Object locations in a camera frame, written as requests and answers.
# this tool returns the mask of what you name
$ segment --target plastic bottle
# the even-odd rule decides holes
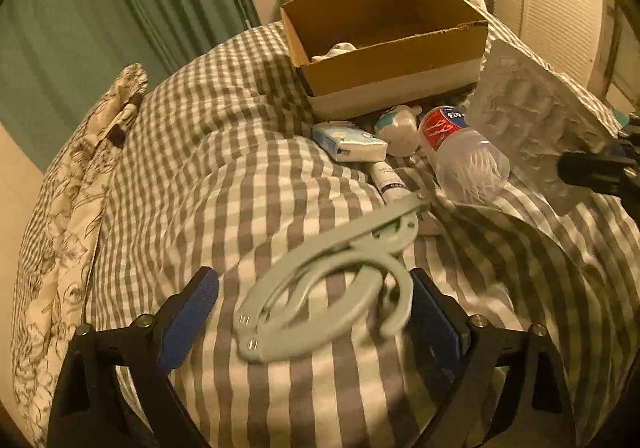
[[[436,179],[455,203],[489,204],[509,178],[508,158],[465,123],[456,107],[431,110],[418,129]]]

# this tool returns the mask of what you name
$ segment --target screw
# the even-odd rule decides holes
[[[140,327],[140,329],[144,329],[145,327],[149,327],[154,322],[154,316],[149,313],[141,314],[134,320],[134,324],[136,327]]]
[[[89,334],[91,332],[91,329],[93,329],[93,327],[91,327],[91,324],[83,323],[76,328],[76,335],[84,336],[86,334]]]
[[[535,325],[532,325],[531,332],[536,336],[546,336],[548,334],[546,327],[543,326],[541,323],[536,323]]]
[[[635,181],[638,178],[638,173],[636,172],[635,168],[626,167],[624,172],[625,175],[632,181]]]
[[[485,327],[487,327],[489,325],[489,320],[487,320],[481,314],[474,314],[471,317],[471,323],[473,325],[475,325],[476,327],[479,327],[480,329],[484,329]]]

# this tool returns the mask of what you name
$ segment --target green curtain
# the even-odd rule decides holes
[[[153,88],[256,25],[251,0],[5,0],[0,121],[44,170],[123,67]]]

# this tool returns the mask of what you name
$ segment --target open cardboard box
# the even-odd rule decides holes
[[[291,62],[322,121],[478,81],[489,23],[464,0],[295,0],[281,12]],[[339,42],[357,49],[311,63]]]

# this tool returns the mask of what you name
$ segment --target bed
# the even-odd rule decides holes
[[[487,51],[500,38],[551,70],[488,17]],[[87,322],[97,330],[124,327],[157,310],[200,266],[212,266],[221,274],[218,302],[206,333],[171,376],[212,446],[406,446],[444,389],[437,378],[418,375],[419,368],[429,374],[424,368],[433,364],[424,346],[408,333],[382,341],[373,332],[373,312],[350,335],[290,363],[247,365],[236,353],[232,316],[256,278],[306,237],[383,204],[360,165],[337,165],[310,140],[314,117],[280,23],[230,39],[144,97],[140,75],[136,67],[127,87],[128,96],[140,94],[139,110],[124,118],[117,154],[103,170],[110,182],[94,227],[95,255],[74,286],[76,305],[86,300]],[[560,76],[615,135],[620,126],[611,109]],[[47,226],[65,157],[103,108],[104,100],[47,171],[20,254],[14,385],[37,446],[46,439],[55,370],[33,364],[26,316],[51,262]],[[84,158],[88,170],[96,157]],[[393,167],[411,189],[431,183],[420,155]],[[492,207],[456,208],[439,190],[437,196],[433,213],[446,232],[418,238],[404,255],[406,265],[424,268],[469,314],[496,326],[548,328],[585,446],[618,401],[640,348],[638,228],[619,200],[597,194],[559,217],[514,173]],[[331,304],[350,276],[316,286],[305,313]],[[38,341],[68,335],[55,326],[56,313]],[[128,405],[143,419],[128,374],[118,377]]]

